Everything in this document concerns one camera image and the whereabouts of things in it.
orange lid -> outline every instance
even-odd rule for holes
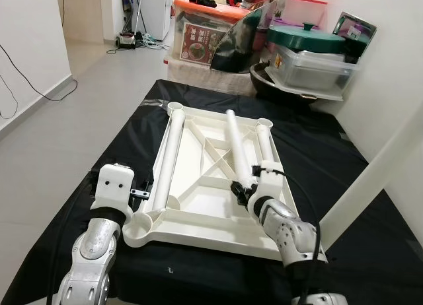
[[[211,15],[232,18],[232,19],[241,19],[250,13],[247,9],[232,7],[228,5],[217,4],[216,8],[211,8],[207,6],[198,5],[196,3],[190,3],[190,0],[174,0],[176,6],[191,9],[195,11],[200,11],[202,13],[208,13]]]

pink container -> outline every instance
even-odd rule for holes
[[[286,0],[281,19],[291,24],[321,25],[328,3],[319,0]]]

black cloth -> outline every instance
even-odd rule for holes
[[[231,108],[238,116],[272,120],[272,135],[284,168],[312,195],[319,218],[367,165],[353,144],[341,137],[342,128],[332,116],[308,108],[293,111],[263,100],[168,81],[157,81],[145,99],[176,101],[213,112]],[[144,180],[152,182],[151,169],[167,121],[161,107],[140,106],[94,169],[119,162],[135,170],[138,186]],[[290,187],[301,218],[312,221],[303,195],[295,185]],[[79,197],[65,229],[56,290],[69,271],[72,244],[87,227],[93,202],[89,193],[86,189]],[[3,305],[26,304],[45,297],[50,252],[68,205],[69,201],[28,253]],[[328,286],[346,296],[350,305],[421,304],[420,250],[382,191],[327,252],[331,272]],[[121,239],[110,280],[110,296],[138,304],[290,304],[291,300],[280,262],[160,242],[133,249]]]

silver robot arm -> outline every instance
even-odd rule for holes
[[[309,273],[317,235],[312,224],[303,222],[295,212],[279,200],[284,182],[284,177],[279,172],[283,171],[280,163],[263,160],[260,166],[253,167],[252,174],[257,177],[258,183],[252,189],[242,189],[237,182],[234,182],[232,190],[238,202],[247,206],[250,215],[275,241],[293,295],[298,296]],[[327,263],[322,247],[319,249],[317,262],[319,267],[324,267]],[[307,296],[305,304],[348,305],[341,294],[320,292],[318,289],[311,292],[313,294]],[[300,297],[295,297],[291,304],[297,305],[299,299]]]
[[[73,245],[72,266],[60,284],[55,305],[106,304],[116,242],[121,227],[132,217],[128,201],[133,178],[131,169],[118,164],[100,169],[93,218]]]

red label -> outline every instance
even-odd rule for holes
[[[180,58],[185,61],[210,65],[217,45],[224,35],[223,31],[185,23]]]

